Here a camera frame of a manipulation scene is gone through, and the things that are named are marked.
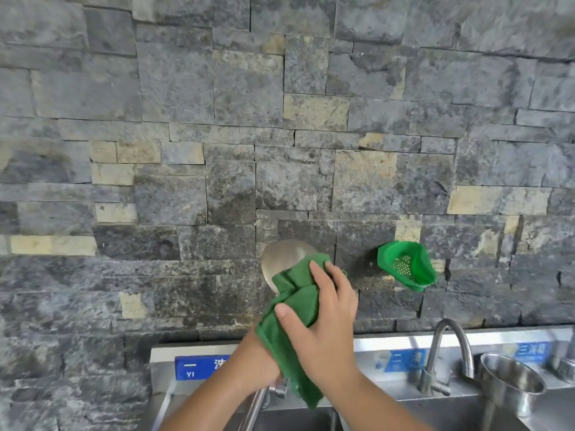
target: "person's right hand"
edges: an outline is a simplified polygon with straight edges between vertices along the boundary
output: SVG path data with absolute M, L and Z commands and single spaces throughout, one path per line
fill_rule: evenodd
M 329 261 L 326 269 L 334 283 L 319 265 L 309 264 L 319 287 L 319 315 L 307 328 L 287 304 L 275 308 L 279 323 L 284 328 L 306 375 L 325 394 L 342 377 L 355 377 L 359 373 L 354 356 L 354 319 L 358 297 L 340 268 Z

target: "faucet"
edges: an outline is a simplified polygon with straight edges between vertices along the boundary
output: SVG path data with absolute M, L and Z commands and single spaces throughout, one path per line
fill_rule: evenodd
M 557 375 L 566 383 L 575 383 L 575 326 L 571 335 L 571 342 L 567 346 L 567 352 L 561 357 L 557 366 Z
M 252 397 L 247 411 L 244 413 L 241 419 L 240 425 L 237 431 L 252 431 L 255 425 L 255 421 L 258 419 L 258 414 L 260 410 L 265 409 L 264 401 L 268 393 L 274 393 L 278 398 L 285 399 L 288 393 L 288 382 L 285 381 L 283 384 L 277 384 L 274 387 L 261 388 L 256 391 Z
M 459 346 L 461 347 L 461 355 L 464 359 L 464 376 L 473 378 L 475 374 L 471 346 L 469 345 L 469 340 L 467 340 L 464 329 L 453 319 L 442 319 L 435 327 L 433 340 L 431 341 L 431 348 L 429 349 L 427 365 L 425 369 L 421 371 L 421 377 L 417 384 L 417 389 L 425 395 L 432 395 L 434 392 L 440 392 L 445 396 L 449 396 L 451 393 L 449 382 L 444 383 L 438 381 L 435 375 L 435 363 L 437 362 L 437 357 L 439 355 L 439 346 L 441 345 L 443 333 L 448 327 L 456 334 Z

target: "green strainer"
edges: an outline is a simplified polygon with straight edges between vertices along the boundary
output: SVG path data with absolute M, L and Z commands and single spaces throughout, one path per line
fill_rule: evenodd
M 396 240 L 380 246 L 377 266 L 415 292 L 422 292 L 437 281 L 427 250 L 417 242 Z

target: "blue label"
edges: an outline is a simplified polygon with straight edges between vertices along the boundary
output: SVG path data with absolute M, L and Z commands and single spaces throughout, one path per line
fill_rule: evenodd
M 425 349 L 398 349 L 390 353 L 387 364 L 378 362 L 376 369 L 382 369 L 384 366 L 384 372 L 411 372 L 423 369 L 426 360 Z
M 525 363 L 544 363 L 551 352 L 551 342 L 518 343 L 515 358 Z
M 204 380 L 229 358 L 229 355 L 195 355 L 175 358 L 176 380 Z

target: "green towel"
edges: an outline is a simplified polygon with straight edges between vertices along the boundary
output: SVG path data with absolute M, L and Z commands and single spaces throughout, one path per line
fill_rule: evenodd
M 269 349 L 284 377 L 290 380 L 291 387 L 297 391 L 309 408 L 317 407 L 317 403 L 323 398 L 323 393 L 312 383 L 301 367 L 296 351 L 274 313 L 274 307 L 280 302 L 289 305 L 305 326 L 310 326 L 316 321 L 319 309 L 319 289 L 309 271 L 309 262 L 312 260 L 325 270 L 325 263 L 329 261 L 329 256 L 320 253 L 308 255 L 294 267 L 274 275 L 272 281 L 277 286 L 279 295 L 271 300 L 268 310 L 255 328 L 256 334 Z

